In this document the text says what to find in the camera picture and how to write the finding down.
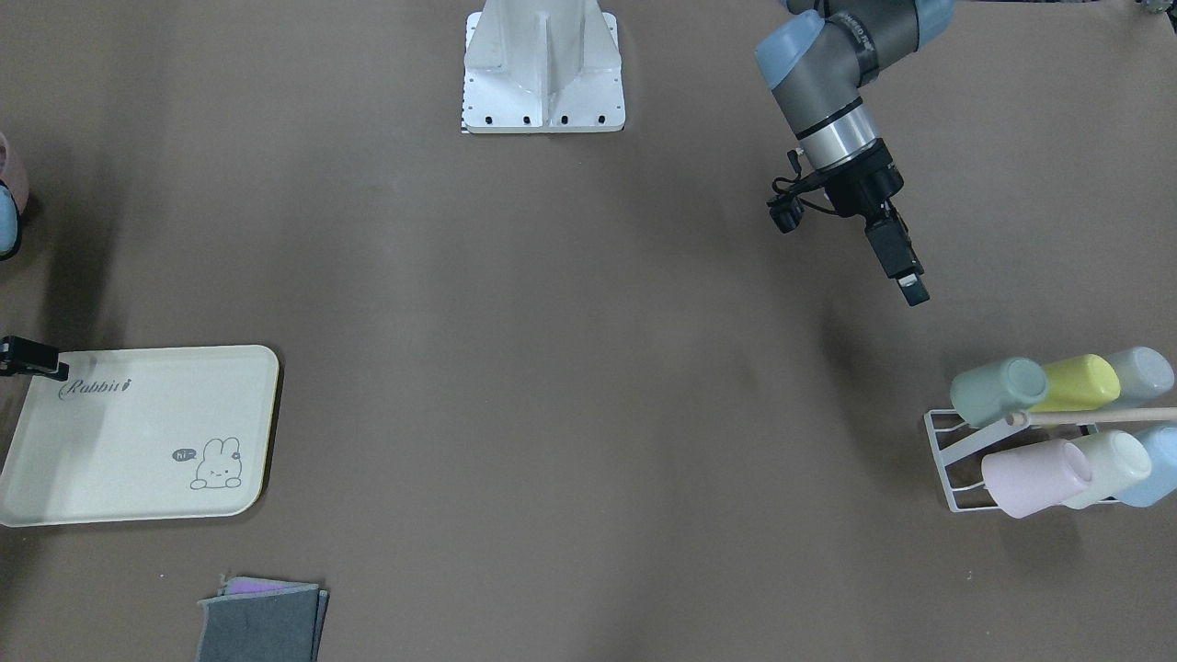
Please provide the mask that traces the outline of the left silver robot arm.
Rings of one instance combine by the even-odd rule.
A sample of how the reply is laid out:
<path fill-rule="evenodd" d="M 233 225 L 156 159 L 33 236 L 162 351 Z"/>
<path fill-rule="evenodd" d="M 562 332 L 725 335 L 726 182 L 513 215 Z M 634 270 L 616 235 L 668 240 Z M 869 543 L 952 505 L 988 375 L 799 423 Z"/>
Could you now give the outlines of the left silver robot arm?
<path fill-rule="evenodd" d="M 923 49 L 955 18 L 953 1 L 787 1 L 791 18 L 754 57 L 797 140 L 794 174 L 773 181 L 769 214 L 782 232 L 799 226 L 806 194 L 822 191 L 827 214 L 864 221 L 889 280 L 909 306 L 927 302 L 923 264 L 895 206 L 904 180 L 862 90 Z"/>

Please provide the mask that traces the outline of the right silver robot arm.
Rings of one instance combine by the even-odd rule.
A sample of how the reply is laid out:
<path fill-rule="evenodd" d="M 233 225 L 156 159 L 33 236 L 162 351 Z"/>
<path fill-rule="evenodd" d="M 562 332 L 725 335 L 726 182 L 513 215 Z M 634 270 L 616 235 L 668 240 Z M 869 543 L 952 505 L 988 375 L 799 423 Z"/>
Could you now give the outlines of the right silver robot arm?
<path fill-rule="evenodd" d="M 1 184 L 1 259 L 8 260 L 21 247 L 22 225 L 18 212 L 16 197 L 5 183 Z M 29 375 L 46 380 L 66 382 L 69 365 L 60 358 L 58 347 L 19 337 L 4 336 L 1 339 L 1 376 Z"/>

